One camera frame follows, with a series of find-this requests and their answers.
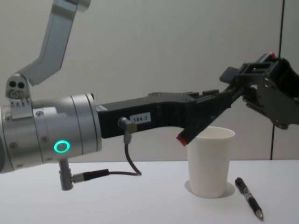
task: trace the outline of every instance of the pen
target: pen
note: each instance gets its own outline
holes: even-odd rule
[[[239,189],[240,193],[244,195],[246,201],[251,206],[253,212],[255,213],[256,217],[258,217],[261,221],[263,221],[263,211],[261,207],[256,202],[256,199],[253,197],[251,192],[249,191],[248,187],[242,180],[242,178],[238,177],[235,180],[235,185]]]

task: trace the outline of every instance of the label sticker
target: label sticker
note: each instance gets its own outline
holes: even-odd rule
[[[131,115],[130,121],[134,122],[135,124],[151,122],[150,112]]]

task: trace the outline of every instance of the white table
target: white table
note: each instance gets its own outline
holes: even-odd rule
[[[58,165],[0,175],[1,224],[260,224],[243,195],[204,199],[186,188],[185,161],[137,162],[142,177],[110,175],[61,191]],[[73,163],[72,173],[125,162]],[[242,177],[265,223],[299,223],[299,161],[231,161],[228,181]]]

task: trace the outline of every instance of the green led ring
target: green led ring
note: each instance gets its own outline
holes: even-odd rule
[[[57,147],[60,145],[60,144],[65,144],[66,145],[66,149],[63,150],[63,151],[60,151]],[[68,141],[65,141],[65,140],[60,140],[58,142],[55,143],[54,145],[54,151],[57,152],[57,153],[66,153],[67,151],[69,151],[71,148],[71,145]]]

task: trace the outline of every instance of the gray arm segment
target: gray arm segment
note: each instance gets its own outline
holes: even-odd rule
[[[61,69],[78,5],[89,7],[91,0],[54,0],[39,57],[17,73],[37,85]]]

